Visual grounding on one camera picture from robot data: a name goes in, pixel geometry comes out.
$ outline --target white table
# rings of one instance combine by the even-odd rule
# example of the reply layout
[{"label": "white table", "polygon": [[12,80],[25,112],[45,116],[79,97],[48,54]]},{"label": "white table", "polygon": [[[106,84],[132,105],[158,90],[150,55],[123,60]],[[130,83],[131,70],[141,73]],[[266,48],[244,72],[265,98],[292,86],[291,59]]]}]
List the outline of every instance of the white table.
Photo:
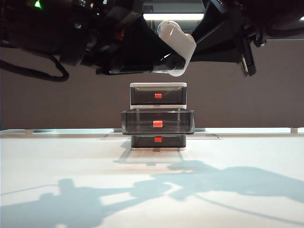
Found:
[{"label": "white table", "polygon": [[1,227],[304,227],[304,134],[190,138],[183,152],[105,136],[2,134]]}]

